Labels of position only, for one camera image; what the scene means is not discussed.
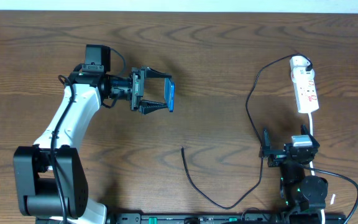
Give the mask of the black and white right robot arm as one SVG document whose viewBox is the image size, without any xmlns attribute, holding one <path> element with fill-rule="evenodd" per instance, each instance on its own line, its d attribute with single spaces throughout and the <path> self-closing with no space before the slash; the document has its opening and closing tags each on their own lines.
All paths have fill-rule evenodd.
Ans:
<svg viewBox="0 0 358 224">
<path fill-rule="evenodd" d="M 326 223 L 328 181 L 305 173 L 318 149 L 319 143 L 305 125 L 301 126 L 301 134 L 292 136 L 281 150 L 272 148 L 269 132 L 264 130 L 262 157 L 269 167 L 280 169 L 280 193 L 287 205 L 279 216 L 283 223 Z"/>
</svg>

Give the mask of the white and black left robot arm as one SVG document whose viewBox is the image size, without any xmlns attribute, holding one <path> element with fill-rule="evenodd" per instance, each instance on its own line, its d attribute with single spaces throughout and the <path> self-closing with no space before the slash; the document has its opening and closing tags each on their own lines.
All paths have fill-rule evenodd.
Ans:
<svg viewBox="0 0 358 224">
<path fill-rule="evenodd" d="M 85 132 L 105 99 L 112 100 L 109 109 L 127 100 L 131 111 L 142 114 L 173 111 L 175 84 L 171 75 L 150 67 L 120 77 L 83 65 L 59 80 L 64 96 L 49 126 L 32 146 L 19 146 L 13 155 L 19 210 L 37 223 L 112 223 L 107 206 L 89 198 L 79 157 Z"/>
</svg>

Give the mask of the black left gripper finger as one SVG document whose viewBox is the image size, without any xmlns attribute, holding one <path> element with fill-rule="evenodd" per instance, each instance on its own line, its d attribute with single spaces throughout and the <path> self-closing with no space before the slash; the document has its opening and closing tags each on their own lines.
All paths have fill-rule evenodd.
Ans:
<svg viewBox="0 0 358 224">
<path fill-rule="evenodd" d="M 156 71 L 150 67 L 143 67 L 145 78 L 171 78 L 172 76 L 168 73 L 162 73 Z"/>
<path fill-rule="evenodd" d="M 168 108 L 168 105 L 166 103 L 149 101 L 149 100 L 141 100 L 139 103 L 139 111 L 142 114 L 149 114 L 151 112 L 164 108 Z"/>
</svg>

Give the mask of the blue Galaxy smartphone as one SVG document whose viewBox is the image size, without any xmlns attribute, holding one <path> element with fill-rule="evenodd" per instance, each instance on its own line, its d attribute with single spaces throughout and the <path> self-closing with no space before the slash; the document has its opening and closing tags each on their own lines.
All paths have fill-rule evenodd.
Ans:
<svg viewBox="0 0 358 224">
<path fill-rule="evenodd" d="M 175 83 L 171 78 L 165 78 L 164 81 L 164 100 L 169 112 L 173 112 L 175 102 Z"/>
</svg>

